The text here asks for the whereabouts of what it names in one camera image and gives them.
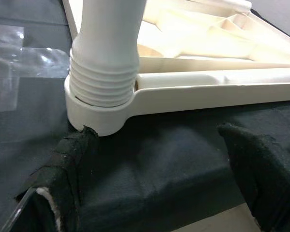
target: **transparent plastic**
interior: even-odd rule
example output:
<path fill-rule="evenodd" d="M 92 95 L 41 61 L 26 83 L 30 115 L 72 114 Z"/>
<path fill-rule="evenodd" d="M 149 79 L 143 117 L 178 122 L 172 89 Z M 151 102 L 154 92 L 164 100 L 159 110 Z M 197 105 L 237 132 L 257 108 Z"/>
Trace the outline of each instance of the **transparent plastic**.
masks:
<path fill-rule="evenodd" d="M 69 57 L 53 48 L 22 48 L 21 62 L 17 64 L 20 77 L 65 78 L 69 72 Z"/>
<path fill-rule="evenodd" d="M 20 60 L 24 38 L 22 27 L 0 25 L 0 112 L 17 107 Z"/>

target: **black fabric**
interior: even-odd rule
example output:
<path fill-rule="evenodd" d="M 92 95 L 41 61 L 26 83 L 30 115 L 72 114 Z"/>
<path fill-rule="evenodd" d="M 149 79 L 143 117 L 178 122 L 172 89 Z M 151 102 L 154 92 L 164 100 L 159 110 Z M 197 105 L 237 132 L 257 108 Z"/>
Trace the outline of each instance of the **black fabric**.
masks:
<path fill-rule="evenodd" d="M 290 153 L 268 135 L 225 124 L 219 127 L 230 164 L 262 231 L 290 232 Z"/>
<path fill-rule="evenodd" d="M 68 26 L 55 15 L 62 14 L 61 3 L 43 0 L 56 10 L 32 22 L 41 7 L 36 2 L 0 1 L 0 9 L 18 12 L 0 11 L 0 24 L 25 26 L 25 46 L 68 52 Z M 0 218 L 27 177 L 73 131 L 63 81 L 21 78 L 17 109 L 0 113 Z M 130 118 L 101 138 L 96 156 L 80 161 L 81 230 L 171 231 L 243 203 L 216 129 L 224 121 L 270 134 L 290 152 L 290 102 Z"/>
<path fill-rule="evenodd" d="M 57 232 L 55 216 L 48 201 L 34 193 L 9 232 Z"/>
<path fill-rule="evenodd" d="M 60 212 L 62 231 L 77 231 L 80 210 L 77 166 L 81 159 L 94 156 L 97 150 L 98 135 L 93 129 L 84 127 L 82 132 L 63 138 L 52 152 L 50 160 L 30 175 L 16 199 L 20 201 L 29 188 L 46 189 Z"/>

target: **white plastic base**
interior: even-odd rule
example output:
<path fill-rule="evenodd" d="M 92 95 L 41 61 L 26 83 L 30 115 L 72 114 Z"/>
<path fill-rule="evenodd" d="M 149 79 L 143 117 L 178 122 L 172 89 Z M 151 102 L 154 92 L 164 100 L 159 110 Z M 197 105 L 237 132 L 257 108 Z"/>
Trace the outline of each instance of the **white plastic base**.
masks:
<path fill-rule="evenodd" d="M 120 130 L 136 115 L 290 100 L 290 68 L 140 74 L 131 99 L 116 107 L 96 107 L 76 98 L 65 81 L 71 124 L 99 136 Z"/>

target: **cream plastic frame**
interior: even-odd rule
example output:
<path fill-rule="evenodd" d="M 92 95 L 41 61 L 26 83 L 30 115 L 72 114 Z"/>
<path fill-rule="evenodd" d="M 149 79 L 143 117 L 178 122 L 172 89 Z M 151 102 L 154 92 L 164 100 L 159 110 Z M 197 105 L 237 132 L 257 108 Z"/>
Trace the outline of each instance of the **cream plastic frame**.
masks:
<path fill-rule="evenodd" d="M 125 0 L 106 0 L 105 4 L 120 4 L 121 1 Z M 76 0 L 63 2 L 72 36 L 76 36 L 80 26 L 81 3 Z M 107 95 L 107 99 L 101 98 L 101 101 L 96 101 L 101 94 L 103 96 L 108 94 L 106 92 L 100 92 L 100 95 L 91 94 L 99 91 L 96 87 L 103 83 L 97 82 L 95 78 L 94 80 L 88 78 L 91 73 L 73 63 L 71 53 L 70 75 L 73 74 L 74 81 L 71 82 L 71 77 L 67 77 L 65 91 L 68 118 L 75 128 L 81 130 L 83 125 L 87 125 L 95 129 L 99 136 L 106 136 L 118 131 L 127 118 L 135 115 L 290 100 L 290 37 L 253 15 L 249 11 L 249 5 L 238 8 L 226 0 L 225 2 L 229 4 L 227 7 L 215 5 L 217 2 L 215 0 L 207 1 L 210 4 L 186 0 L 171 2 L 165 7 L 165 0 L 147 1 L 138 43 L 153 49 L 154 52 L 150 54 L 151 57 L 141 57 L 140 74 L 133 74 L 135 77 L 127 79 L 128 85 L 133 86 L 135 79 L 137 85 L 133 91 L 125 93 L 129 95 L 124 96 L 124 102 L 117 102 L 116 96 L 113 95 Z M 228 38 L 232 35 L 229 39 L 234 43 L 231 45 L 238 41 L 244 41 L 244 44 L 250 42 L 253 43 L 252 47 L 257 47 L 261 52 L 251 55 L 252 53 L 246 51 L 244 55 L 228 56 L 227 50 L 222 50 L 217 55 L 200 46 L 203 49 L 203 53 L 200 53 L 200 49 L 193 49 L 191 38 L 198 38 L 193 23 L 179 36 L 185 41 L 184 46 L 170 52 L 170 49 L 174 50 L 176 47 L 174 44 L 177 44 L 172 43 L 174 38 L 171 35 L 174 35 L 174 30 L 168 26 L 172 17 L 179 16 L 178 21 L 187 21 L 189 18 L 189 22 L 193 22 L 193 18 L 199 19 L 201 15 L 206 21 L 204 24 L 201 23 L 205 34 L 212 33 L 213 38 L 217 36 Z M 242 30 L 245 28 L 243 18 L 249 18 L 255 23 L 246 24 L 248 30 L 255 30 L 252 35 Z M 166 33 L 165 38 L 171 38 L 171 42 L 150 44 L 150 39 L 146 40 L 146 33 L 142 40 L 140 35 L 142 31 L 146 31 L 144 27 L 148 23 L 155 24 L 161 31 L 169 30 L 170 33 Z M 184 24 L 179 23 L 178 27 L 182 28 Z M 266 39 L 264 42 L 260 34 L 269 34 L 271 41 Z M 280 45 L 279 49 L 275 49 L 277 43 Z"/>

